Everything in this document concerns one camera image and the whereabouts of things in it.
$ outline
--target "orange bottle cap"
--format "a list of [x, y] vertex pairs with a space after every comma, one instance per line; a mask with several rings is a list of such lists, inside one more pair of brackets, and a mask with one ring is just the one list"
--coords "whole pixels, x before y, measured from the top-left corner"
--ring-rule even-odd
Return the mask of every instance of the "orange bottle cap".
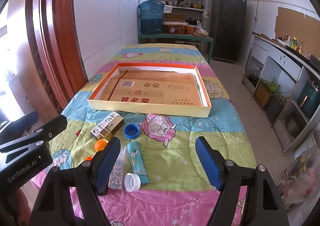
[[100, 139], [95, 143], [94, 148], [97, 152], [102, 151], [106, 147], [107, 144], [108, 144], [108, 140]]
[[84, 161], [91, 161], [92, 160], [92, 156], [88, 156], [86, 159], [84, 159]]

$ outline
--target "barcode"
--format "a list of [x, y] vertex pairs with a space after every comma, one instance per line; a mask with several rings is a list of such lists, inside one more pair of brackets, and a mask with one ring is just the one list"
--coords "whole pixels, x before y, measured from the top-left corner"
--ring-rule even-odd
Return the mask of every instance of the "barcode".
[[121, 87], [133, 87], [134, 81], [123, 81]]

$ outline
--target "blue gripper pad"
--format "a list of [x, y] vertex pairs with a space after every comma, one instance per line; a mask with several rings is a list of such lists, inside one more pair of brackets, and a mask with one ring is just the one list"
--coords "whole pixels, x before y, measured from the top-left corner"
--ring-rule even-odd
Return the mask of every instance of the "blue gripper pad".
[[96, 163], [92, 165], [92, 173], [96, 178], [93, 187], [98, 191], [107, 184], [110, 173], [120, 153], [121, 143], [117, 137], [113, 137], [106, 145], [105, 149], [100, 151]]
[[224, 158], [219, 151], [210, 147], [203, 136], [196, 139], [196, 153], [210, 184], [220, 191], [225, 183]]

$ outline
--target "refrigerator door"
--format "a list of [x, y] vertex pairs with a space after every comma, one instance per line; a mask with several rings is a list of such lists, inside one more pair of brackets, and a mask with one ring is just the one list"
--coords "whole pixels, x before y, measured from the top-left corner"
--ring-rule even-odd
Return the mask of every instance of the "refrigerator door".
[[247, 0], [220, 0], [219, 21], [244, 28]]
[[213, 58], [236, 62], [240, 52], [242, 36], [242, 28], [219, 23]]

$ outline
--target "blue bottle cap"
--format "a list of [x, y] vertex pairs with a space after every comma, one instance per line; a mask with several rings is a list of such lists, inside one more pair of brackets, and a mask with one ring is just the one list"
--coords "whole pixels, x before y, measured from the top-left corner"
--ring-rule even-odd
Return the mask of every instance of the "blue bottle cap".
[[139, 127], [135, 124], [129, 124], [124, 128], [124, 134], [130, 140], [139, 136]]

